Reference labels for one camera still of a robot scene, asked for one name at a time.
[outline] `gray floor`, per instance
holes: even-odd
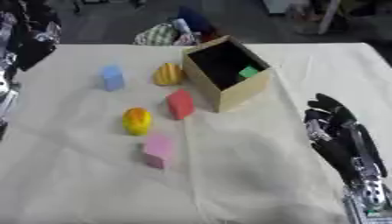
[[[221,32],[245,43],[358,42],[392,39],[390,15],[352,21],[344,34],[304,36],[296,34],[282,16],[266,13],[262,0],[148,0],[136,10],[127,1],[86,5],[73,14],[70,0],[52,0],[63,21],[65,44],[130,44],[139,32],[175,17],[180,5],[203,13]]]

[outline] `ball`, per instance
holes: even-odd
[[[122,126],[134,136],[146,135],[151,121],[151,114],[145,108],[131,108],[122,115]]]

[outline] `open box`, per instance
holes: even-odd
[[[239,72],[249,66],[259,72],[239,80]],[[268,63],[230,36],[184,50],[183,69],[216,112],[263,91],[271,73]]]

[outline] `green cube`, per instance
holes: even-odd
[[[259,71],[257,69],[255,69],[254,67],[247,66],[242,71],[240,71],[239,80],[244,81],[245,79],[250,78],[258,73],[259,73]]]

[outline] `blue cube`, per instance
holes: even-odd
[[[118,66],[105,66],[101,72],[103,84],[107,91],[124,88],[123,73]]]

